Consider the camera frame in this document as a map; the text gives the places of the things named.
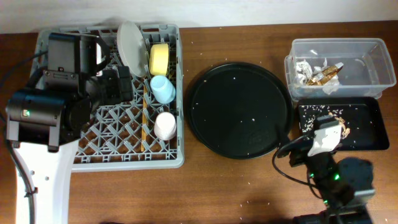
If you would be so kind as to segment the wooden chopstick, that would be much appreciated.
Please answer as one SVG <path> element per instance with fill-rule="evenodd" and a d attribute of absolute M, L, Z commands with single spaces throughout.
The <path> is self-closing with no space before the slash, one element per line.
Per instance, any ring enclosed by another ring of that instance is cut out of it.
<path fill-rule="evenodd" d="M 144 86 L 144 95 L 143 95 L 143 104 L 142 104 L 142 109 L 143 110 L 147 108 L 147 102 L 146 102 L 146 99 L 144 98 L 146 94 L 147 94 L 147 88 L 146 88 L 146 86 Z M 143 112 L 143 114 L 142 114 L 142 125 L 145 125 L 145 124 L 147 124 L 147 118 L 146 118 L 146 115 Z M 147 136 L 147 134 L 146 134 L 144 128 L 142 128 L 141 129 L 141 140 L 142 140 L 141 152 L 145 151 L 144 141 L 146 141 L 146 136 Z"/>

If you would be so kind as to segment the white ceramic plate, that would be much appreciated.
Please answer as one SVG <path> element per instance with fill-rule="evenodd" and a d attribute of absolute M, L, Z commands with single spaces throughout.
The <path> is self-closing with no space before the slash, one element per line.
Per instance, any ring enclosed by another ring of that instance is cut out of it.
<path fill-rule="evenodd" d="M 117 48 L 124 66 L 129 67 L 131 75 L 145 77 L 148 65 L 147 46 L 144 37 L 135 23 L 123 22 L 117 31 Z"/>

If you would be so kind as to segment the light blue plastic cup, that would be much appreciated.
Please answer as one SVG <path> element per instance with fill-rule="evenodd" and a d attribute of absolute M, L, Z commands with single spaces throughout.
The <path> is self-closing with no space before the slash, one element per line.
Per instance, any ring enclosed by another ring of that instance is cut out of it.
<path fill-rule="evenodd" d="M 156 75 L 150 80 L 150 87 L 155 99 L 162 104 L 173 101 L 176 97 L 176 89 L 172 82 L 165 76 Z"/>

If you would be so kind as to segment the yellow plastic bowl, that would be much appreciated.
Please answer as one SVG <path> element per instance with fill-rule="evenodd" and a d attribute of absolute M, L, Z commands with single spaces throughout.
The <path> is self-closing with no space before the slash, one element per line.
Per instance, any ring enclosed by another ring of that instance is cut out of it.
<path fill-rule="evenodd" d="M 149 71 L 151 75 L 166 76 L 169 66 L 169 45 L 155 44 L 150 50 Z"/>

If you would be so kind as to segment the pink plastic cup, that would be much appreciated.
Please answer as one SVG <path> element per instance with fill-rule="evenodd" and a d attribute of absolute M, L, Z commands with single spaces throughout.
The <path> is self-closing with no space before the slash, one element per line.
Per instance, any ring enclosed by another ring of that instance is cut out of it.
<path fill-rule="evenodd" d="M 160 113 L 155 120 L 154 133 L 163 140 L 171 140 L 177 131 L 177 123 L 174 115 L 169 112 Z"/>

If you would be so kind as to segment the wrappers and tissue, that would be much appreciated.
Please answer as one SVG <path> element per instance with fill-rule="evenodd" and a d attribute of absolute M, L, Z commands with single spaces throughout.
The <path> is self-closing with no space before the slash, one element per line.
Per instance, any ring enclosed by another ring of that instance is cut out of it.
<path fill-rule="evenodd" d="M 344 64 L 338 62 L 329 66 L 327 59 L 324 59 L 323 67 L 313 67 L 306 61 L 302 60 L 295 64 L 295 79 L 293 86 L 321 86 L 322 91 L 327 95 L 338 90 L 340 81 L 338 73 L 342 70 Z"/>

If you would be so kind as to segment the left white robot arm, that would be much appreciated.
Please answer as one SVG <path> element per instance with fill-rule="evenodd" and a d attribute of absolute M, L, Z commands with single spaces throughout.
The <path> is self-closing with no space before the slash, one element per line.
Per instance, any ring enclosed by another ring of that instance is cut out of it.
<path fill-rule="evenodd" d="M 81 130 L 100 106 L 131 101 L 129 69 L 108 69 L 96 35 L 49 35 L 47 63 L 6 106 L 5 145 L 16 167 L 17 223 L 66 223 L 72 165 Z"/>

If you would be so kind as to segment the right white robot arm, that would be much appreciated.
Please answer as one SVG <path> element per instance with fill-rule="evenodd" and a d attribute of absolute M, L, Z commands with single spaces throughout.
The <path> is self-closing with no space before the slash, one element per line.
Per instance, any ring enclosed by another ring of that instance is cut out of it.
<path fill-rule="evenodd" d="M 290 142 L 278 149 L 272 157 L 274 169 L 294 182 L 306 185 L 312 192 L 318 191 L 326 209 L 317 214 L 301 215 L 293 223 L 373 223 L 367 210 L 367 202 L 376 191 L 373 187 L 373 165 L 357 157 L 347 157 L 339 162 L 333 152 L 321 152 L 309 156 L 309 145 Z M 307 180 L 301 181 L 282 172 L 275 159 L 289 156 L 291 167 L 305 165 Z"/>

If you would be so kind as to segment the grey plastic dishwasher rack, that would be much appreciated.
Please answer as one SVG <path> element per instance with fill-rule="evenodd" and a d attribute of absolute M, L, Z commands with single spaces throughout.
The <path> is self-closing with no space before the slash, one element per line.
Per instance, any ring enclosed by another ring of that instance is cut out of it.
<path fill-rule="evenodd" d="M 183 60 L 179 28 L 175 24 L 140 25 L 146 45 L 167 43 L 170 47 L 168 78 L 176 88 L 176 97 L 169 104 L 158 103 L 150 88 L 149 76 L 132 76 L 134 98 L 111 106 L 100 106 L 90 125 L 81 132 L 73 172 L 105 172 L 143 169 L 173 169 L 183 165 Z M 142 109 L 144 86 L 147 108 Z M 147 124 L 142 125 L 142 114 Z M 175 137 L 163 141 L 154 134 L 157 115 L 172 113 L 177 122 Z M 141 129 L 147 136 L 141 152 Z"/>

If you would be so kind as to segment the black rectangular waste tray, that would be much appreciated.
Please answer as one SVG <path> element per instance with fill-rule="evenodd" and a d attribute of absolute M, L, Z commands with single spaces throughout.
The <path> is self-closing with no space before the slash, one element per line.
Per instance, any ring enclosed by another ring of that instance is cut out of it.
<path fill-rule="evenodd" d="M 379 104 L 372 97 L 309 98 L 298 102 L 300 130 L 313 129 L 319 116 L 332 115 L 350 132 L 341 138 L 341 151 L 382 151 L 389 139 Z"/>

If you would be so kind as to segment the clear plastic waste bin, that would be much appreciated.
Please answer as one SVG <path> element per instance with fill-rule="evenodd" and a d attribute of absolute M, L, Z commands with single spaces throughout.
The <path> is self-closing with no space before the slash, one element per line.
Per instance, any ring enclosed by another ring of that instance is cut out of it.
<path fill-rule="evenodd" d="M 307 82 L 324 69 L 342 63 L 342 69 L 322 86 Z M 285 77 L 291 98 L 337 98 L 369 96 L 397 83 L 391 56 L 378 38 L 295 39 L 284 59 Z"/>

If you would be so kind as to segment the round black serving tray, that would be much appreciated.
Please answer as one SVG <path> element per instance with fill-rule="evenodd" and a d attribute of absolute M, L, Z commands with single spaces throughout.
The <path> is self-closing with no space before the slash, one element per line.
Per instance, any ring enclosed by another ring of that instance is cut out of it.
<path fill-rule="evenodd" d="M 185 107 L 196 138 L 230 159 L 261 157 L 286 144 L 294 121 L 287 87 L 267 69 L 244 62 L 206 71 Z"/>

